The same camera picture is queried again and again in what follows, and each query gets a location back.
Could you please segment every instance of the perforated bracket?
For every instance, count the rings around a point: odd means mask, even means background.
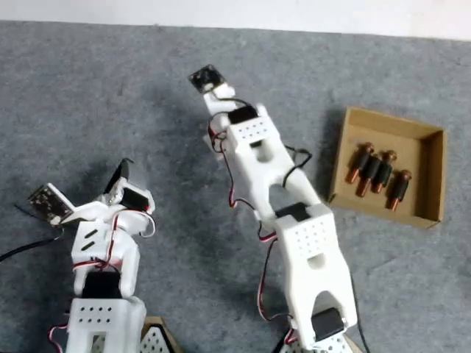
[[[162,326],[149,328],[141,341],[140,353],[174,353]]]
[[[280,134],[269,116],[259,116],[227,128],[227,138],[237,152],[239,146],[247,146],[270,137],[278,138]]]
[[[315,349],[305,350],[300,342],[285,344],[279,353],[355,353],[343,335],[331,336]]]
[[[66,353],[138,352],[146,308],[139,299],[74,299]]]

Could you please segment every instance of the cardboard tray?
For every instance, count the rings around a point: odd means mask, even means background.
[[[393,175],[380,194],[370,190],[356,196],[358,181],[345,179],[362,143],[371,142],[375,153],[397,152]],[[441,127],[405,118],[351,107],[347,110],[339,141],[329,202],[377,217],[429,228],[443,219],[445,210],[445,169],[447,133]],[[396,171],[412,173],[404,200],[395,212],[386,208]]]

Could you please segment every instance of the robotic arm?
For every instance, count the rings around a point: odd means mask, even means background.
[[[284,292],[291,328],[304,349],[328,350],[331,338],[357,323],[350,271],[339,248],[332,210],[295,167],[263,105],[253,107],[235,98],[234,89],[212,65],[189,79],[212,115],[210,143],[214,148],[220,141],[224,158],[227,155],[231,168],[237,168],[245,181],[255,217],[265,230],[276,232],[286,267]],[[297,201],[274,210],[269,189],[276,184]]]
[[[66,352],[139,352],[146,308],[133,296],[140,254],[132,237],[154,234],[155,204],[134,162],[122,160],[104,193],[90,203],[74,206],[53,184],[29,201],[53,226],[79,221],[71,253],[77,297]]]

